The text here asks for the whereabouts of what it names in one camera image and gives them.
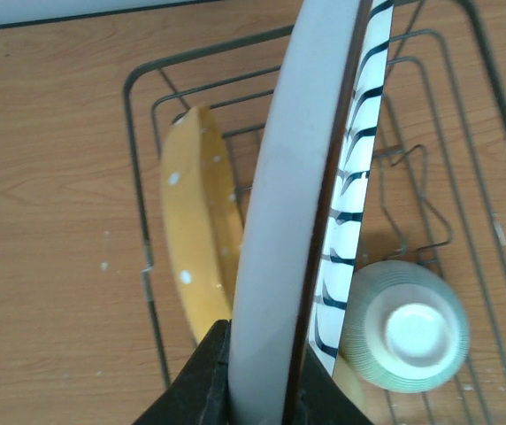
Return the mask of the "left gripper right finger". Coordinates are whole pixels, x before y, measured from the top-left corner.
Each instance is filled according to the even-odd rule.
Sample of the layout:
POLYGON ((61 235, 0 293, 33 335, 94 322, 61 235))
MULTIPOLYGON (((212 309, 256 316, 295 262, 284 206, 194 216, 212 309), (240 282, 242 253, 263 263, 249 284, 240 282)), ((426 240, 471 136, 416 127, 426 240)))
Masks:
POLYGON ((369 418, 334 383, 309 346, 304 357, 296 423, 372 425, 369 418))

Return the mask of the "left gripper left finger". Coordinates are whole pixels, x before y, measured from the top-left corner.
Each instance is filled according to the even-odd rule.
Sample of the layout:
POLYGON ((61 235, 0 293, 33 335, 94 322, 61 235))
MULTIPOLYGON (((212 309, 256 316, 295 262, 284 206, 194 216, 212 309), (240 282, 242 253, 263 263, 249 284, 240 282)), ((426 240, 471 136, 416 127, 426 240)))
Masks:
POLYGON ((227 424, 229 334, 230 322, 216 321, 172 385, 134 424, 227 424))

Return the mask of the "light green ceramic bowl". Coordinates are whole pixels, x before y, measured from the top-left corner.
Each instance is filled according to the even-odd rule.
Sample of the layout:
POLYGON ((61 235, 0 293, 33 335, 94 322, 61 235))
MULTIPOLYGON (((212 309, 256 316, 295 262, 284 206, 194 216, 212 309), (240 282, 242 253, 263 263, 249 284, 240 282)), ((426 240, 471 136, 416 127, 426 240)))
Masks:
POLYGON ((386 260, 353 275, 340 353, 368 383, 399 393, 434 390, 458 373, 470 341, 462 302, 431 270, 386 260))

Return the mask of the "white blue striped plate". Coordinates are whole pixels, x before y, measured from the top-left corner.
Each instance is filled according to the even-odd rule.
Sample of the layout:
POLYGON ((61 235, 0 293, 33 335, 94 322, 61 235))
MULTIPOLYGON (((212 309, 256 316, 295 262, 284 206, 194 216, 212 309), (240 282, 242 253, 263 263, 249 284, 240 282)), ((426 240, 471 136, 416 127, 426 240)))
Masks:
POLYGON ((246 214, 229 345, 234 424, 287 424, 304 361, 329 378, 355 268, 390 1, 302 4, 246 214))

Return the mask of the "grey wire dish rack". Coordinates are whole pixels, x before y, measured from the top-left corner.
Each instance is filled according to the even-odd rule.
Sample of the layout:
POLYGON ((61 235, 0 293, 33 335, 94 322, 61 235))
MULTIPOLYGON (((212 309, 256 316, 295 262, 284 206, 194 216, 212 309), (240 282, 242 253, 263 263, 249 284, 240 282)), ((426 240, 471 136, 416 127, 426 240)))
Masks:
MULTIPOLYGON (((506 424, 506 91, 473 1, 390 2, 353 275, 386 260, 431 270, 464 306, 470 349, 458 373, 427 392, 368 383, 342 357, 340 342, 331 377, 372 424, 506 424)), ((294 25, 150 61, 124 82, 142 287, 164 392, 202 341, 193 337, 171 268, 162 144, 191 108, 211 109, 234 175, 242 249, 265 123, 294 25)))

